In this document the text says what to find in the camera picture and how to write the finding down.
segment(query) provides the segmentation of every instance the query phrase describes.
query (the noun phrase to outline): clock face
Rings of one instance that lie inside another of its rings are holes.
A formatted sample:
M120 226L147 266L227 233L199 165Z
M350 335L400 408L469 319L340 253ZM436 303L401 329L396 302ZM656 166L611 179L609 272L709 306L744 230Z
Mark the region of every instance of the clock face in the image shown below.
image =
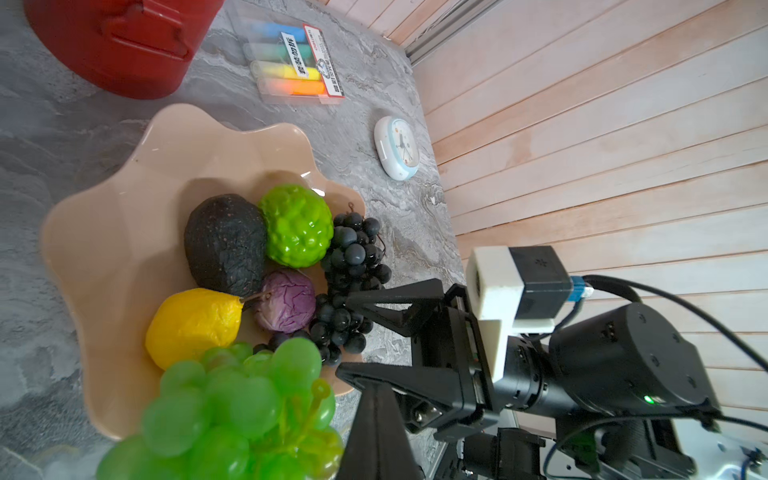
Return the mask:
M397 119L392 123L392 139L395 141L395 150L408 167L419 164L419 149L416 148L416 139L413 137L411 126L404 120Z

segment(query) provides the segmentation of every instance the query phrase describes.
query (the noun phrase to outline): gray marble surface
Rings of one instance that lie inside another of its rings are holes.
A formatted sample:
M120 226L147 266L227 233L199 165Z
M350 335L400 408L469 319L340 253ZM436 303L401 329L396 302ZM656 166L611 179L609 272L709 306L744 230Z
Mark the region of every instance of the gray marble surface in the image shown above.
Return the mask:
M385 225L392 285L437 276L447 288L462 265L445 207L408 59L362 27L305 0L263 0L321 27L347 99L338 106L260 101L224 13L214 21L181 88L157 101L102 91L53 58L29 28L22 0L0 11L0 478L92 478L111 441L83 406L78 339L38 253L45 214L68 195L120 168L162 107L195 104L223 124L254 130L301 127L320 170L365 198ZM375 122L396 114L414 127L421 167L408 182L389 179L373 140ZM409 342L376 327L367 360L408 364ZM334 425L349 431L359 394L339 398ZM431 432L412 437L425 470Z

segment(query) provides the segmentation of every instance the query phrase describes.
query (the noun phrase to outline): highlighter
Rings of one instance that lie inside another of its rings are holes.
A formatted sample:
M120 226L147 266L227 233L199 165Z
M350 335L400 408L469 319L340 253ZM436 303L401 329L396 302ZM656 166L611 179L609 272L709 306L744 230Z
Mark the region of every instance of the highlighter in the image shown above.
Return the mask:
M258 62L261 73L267 77L286 78L289 80L320 80L320 72L317 68L306 68L308 78L302 78L296 74L296 69L292 65L275 63L273 61Z
M247 22L246 27L251 30L252 33L259 35L262 38L282 39L282 34L287 33L288 35L293 35L297 43L306 43L306 32L301 27L291 27L289 25L280 25L279 23L259 21Z
M315 80L286 80L285 78L262 78L264 86L271 95L323 95L326 85Z
M304 59L307 67L315 66L315 55L312 48L306 43L297 44L299 54ZM249 43L246 44L249 60L277 61L285 64L290 63L288 49L285 44L280 43Z

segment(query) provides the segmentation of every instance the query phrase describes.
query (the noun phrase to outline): beige wavy bowl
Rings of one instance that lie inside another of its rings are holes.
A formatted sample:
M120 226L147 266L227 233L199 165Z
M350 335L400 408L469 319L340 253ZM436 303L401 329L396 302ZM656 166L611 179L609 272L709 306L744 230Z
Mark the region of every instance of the beige wavy bowl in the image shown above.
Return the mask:
M85 405L99 431L114 439L137 432L157 396L162 371L144 349L144 334L163 300L196 286L182 240L191 211L219 194L257 203L286 182L313 188L334 215L350 203L365 214L357 192L317 170L295 125L239 132L176 104L155 115L115 175L54 207L42 227L42 256L77 329ZM303 271L317 293L326 292L319 266ZM243 313L238 340L265 343L269 336ZM343 361L361 360L344 353ZM322 377L337 395L349 392L334 370L323 367Z

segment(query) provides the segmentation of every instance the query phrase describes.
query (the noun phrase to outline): green highlighter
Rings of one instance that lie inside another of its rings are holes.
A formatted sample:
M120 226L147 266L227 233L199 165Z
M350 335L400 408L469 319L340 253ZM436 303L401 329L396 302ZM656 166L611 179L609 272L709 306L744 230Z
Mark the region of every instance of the green highlighter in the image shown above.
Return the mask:
M261 61L280 61L290 63L288 49L282 43L250 43L250 50L253 54L251 60ZM307 67L315 66L315 56L312 54L312 48L306 43L299 43L299 53L304 59Z

